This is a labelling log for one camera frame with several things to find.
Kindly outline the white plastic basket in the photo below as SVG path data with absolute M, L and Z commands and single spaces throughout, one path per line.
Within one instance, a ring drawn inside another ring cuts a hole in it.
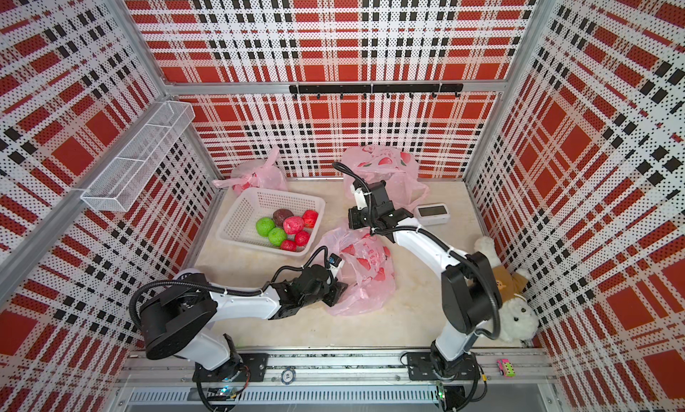
M 309 250 L 323 221 L 324 199 L 296 192 L 251 188 L 238 196 L 219 223 L 216 238 L 224 244 L 254 251 L 267 251 L 288 257 L 302 257 Z M 284 211 L 303 217 L 313 211 L 317 218 L 312 226 L 304 226 L 309 235 L 305 244 L 296 243 L 294 230 L 284 231 L 274 215 Z

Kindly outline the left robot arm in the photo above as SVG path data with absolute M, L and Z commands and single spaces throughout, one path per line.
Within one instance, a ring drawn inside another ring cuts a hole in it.
M 142 333 L 149 360 L 184 358 L 196 364 L 193 381 L 213 383 L 250 372 L 228 335 L 217 337 L 214 323 L 228 319 L 278 320 L 323 302 L 333 307 L 347 289 L 337 279 L 344 261 L 337 255 L 322 265 L 295 268 L 292 280 L 267 282 L 256 290 L 213 285 L 191 271 L 180 279 L 148 283 L 130 298 L 128 312 Z

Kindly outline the dark red apple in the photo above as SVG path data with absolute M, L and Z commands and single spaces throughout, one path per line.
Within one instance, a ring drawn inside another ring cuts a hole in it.
M 276 210 L 272 218 L 276 224 L 276 226 L 283 226 L 284 222 L 289 218 L 293 217 L 294 213 L 291 210 L 288 210 L 287 208 L 280 208 L 279 210 Z

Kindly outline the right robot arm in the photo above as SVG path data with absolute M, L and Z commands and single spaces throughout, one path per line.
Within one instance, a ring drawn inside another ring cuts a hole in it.
M 351 190 L 355 206 L 348 210 L 352 230 L 369 228 L 411 251 L 441 281 L 442 311 L 447 323 L 430 347 L 430 362 L 442 380 L 476 379 L 478 367 L 469 351 L 477 338 L 501 335 L 503 304 L 489 260 L 481 252 L 460 251 L 422 226 L 404 208 L 395 208 L 385 182 L 372 185 L 358 178 Z

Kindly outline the pink plastic bag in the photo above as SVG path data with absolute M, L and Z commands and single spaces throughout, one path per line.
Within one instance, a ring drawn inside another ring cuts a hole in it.
M 413 212 L 429 194 L 429 188 L 418 181 L 419 164 L 414 157 L 394 147 L 351 147 L 342 154 L 342 164 L 369 185 L 385 181 L 394 208 Z
M 339 226 L 325 233 L 320 245 L 344 261 L 337 279 L 348 285 L 328 313 L 353 317 L 381 310 L 396 291 L 394 264 L 388 247 L 367 229 Z
M 285 173 L 276 165 L 280 148 L 274 146 L 265 160 L 250 160 L 233 169 L 230 178 L 213 180 L 219 189 L 232 190 L 236 196 L 250 188 L 288 191 Z

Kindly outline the pink red apple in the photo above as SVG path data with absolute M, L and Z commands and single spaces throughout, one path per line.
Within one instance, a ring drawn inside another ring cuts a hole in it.
M 297 235 L 304 228 L 304 220 L 301 217 L 292 216 L 283 221 L 283 229 L 287 235 Z

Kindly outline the green apple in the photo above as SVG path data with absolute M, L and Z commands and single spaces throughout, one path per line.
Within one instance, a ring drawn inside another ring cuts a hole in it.
M 268 237 L 268 233 L 276 227 L 274 220 L 270 217 L 261 217 L 255 223 L 255 229 L 258 235 L 261 237 Z
M 274 227 L 269 231 L 268 239 L 271 245 L 279 248 L 281 244 L 288 239 L 288 234 L 283 228 Z

